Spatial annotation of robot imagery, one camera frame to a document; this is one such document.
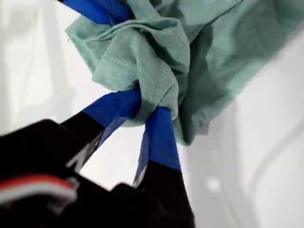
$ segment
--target mint green fabric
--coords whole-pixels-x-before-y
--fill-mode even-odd
[[[190,144],[279,50],[304,19],[303,0],[126,0],[132,20],[67,30],[92,72],[113,91],[139,86],[132,124],[172,110],[176,136]]]

